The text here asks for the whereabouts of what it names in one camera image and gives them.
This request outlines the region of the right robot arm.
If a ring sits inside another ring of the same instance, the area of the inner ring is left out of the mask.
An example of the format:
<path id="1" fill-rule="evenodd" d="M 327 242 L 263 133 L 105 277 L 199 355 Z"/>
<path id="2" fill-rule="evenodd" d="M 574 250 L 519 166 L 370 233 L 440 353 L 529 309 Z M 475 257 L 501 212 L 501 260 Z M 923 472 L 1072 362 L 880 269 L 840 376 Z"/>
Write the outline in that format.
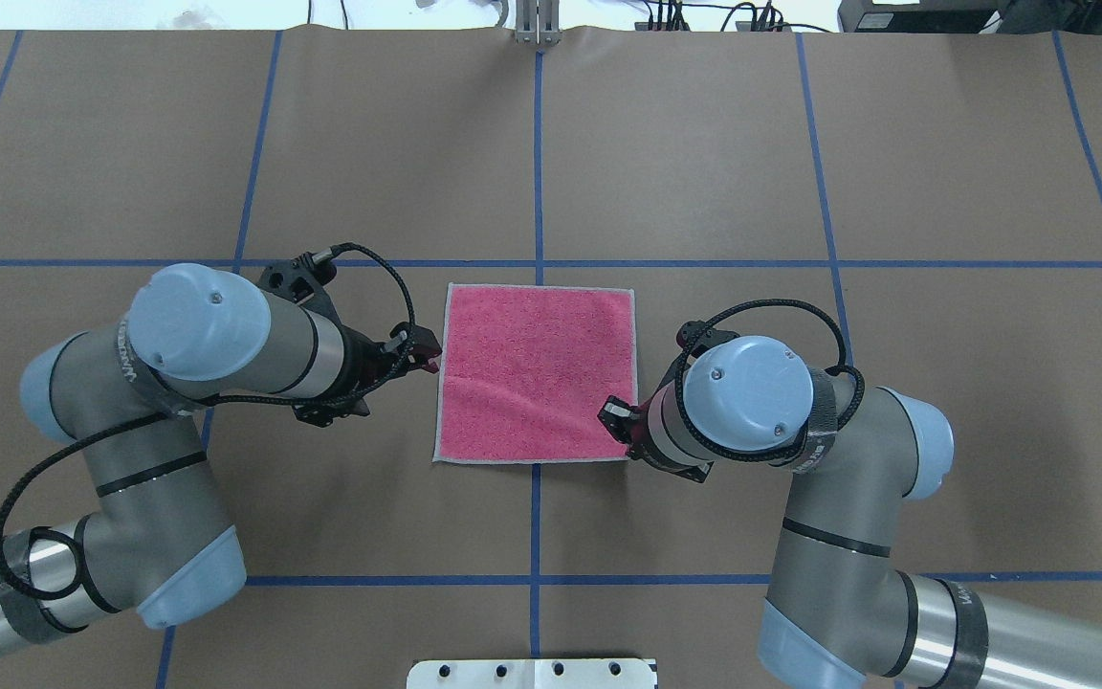
<path id="1" fill-rule="evenodd" d="M 649 400 L 599 423 L 630 457 L 692 481 L 721 459 L 792 474 L 758 658 L 791 688 L 1102 688 L 1102 627 L 892 566 L 905 500 L 954 457 L 934 406 L 809 367 L 780 341 L 710 336 Z"/>

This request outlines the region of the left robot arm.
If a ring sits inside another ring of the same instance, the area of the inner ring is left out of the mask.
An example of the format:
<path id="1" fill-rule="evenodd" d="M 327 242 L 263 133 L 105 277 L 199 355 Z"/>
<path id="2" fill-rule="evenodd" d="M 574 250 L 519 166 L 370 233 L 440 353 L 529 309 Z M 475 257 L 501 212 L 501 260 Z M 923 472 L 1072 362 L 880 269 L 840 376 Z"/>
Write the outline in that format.
<path id="1" fill-rule="evenodd" d="M 301 266 L 251 282 L 201 263 L 159 270 L 114 325 L 45 349 L 19 379 L 60 444 L 0 507 L 0 657 L 136 611 L 164 631 L 218 609 L 248 571 L 196 415 L 277 405 L 327 427 L 407 372 L 437 372 L 415 319 L 368 340 Z"/>

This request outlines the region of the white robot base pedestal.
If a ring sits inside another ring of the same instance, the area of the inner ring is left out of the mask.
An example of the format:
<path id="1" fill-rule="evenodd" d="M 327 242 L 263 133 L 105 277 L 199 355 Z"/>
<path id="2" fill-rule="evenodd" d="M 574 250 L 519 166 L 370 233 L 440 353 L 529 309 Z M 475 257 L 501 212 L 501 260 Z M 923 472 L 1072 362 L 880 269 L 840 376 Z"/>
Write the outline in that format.
<path id="1" fill-rule="evenodd" d="M 659 688 L 652 659 L 441 659 L 410 668 L 407 688 Z"/>

